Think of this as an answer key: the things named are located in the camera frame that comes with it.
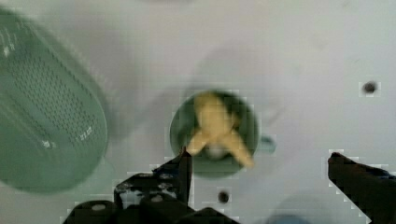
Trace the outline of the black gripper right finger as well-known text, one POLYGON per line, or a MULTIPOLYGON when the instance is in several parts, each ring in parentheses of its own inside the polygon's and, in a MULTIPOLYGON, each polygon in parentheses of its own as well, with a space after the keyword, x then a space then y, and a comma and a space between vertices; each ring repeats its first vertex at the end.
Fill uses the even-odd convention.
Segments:
POLYGON ((334 152, 328 159, 328 178, 371 219, 369 224, 395 224, 395 175, 334 152))

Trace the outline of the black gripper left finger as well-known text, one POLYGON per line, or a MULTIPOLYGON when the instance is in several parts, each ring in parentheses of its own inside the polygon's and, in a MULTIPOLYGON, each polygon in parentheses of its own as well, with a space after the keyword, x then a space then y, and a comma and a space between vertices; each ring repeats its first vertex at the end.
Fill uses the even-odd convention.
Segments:
POLYGON ((114 188, 114 203, 121 209, 139 205, 141 200, 157 193, 169 195, 183 203, 190 198, 192 157, 185 147, 170 161, 149 173, 137 173, 114 188))

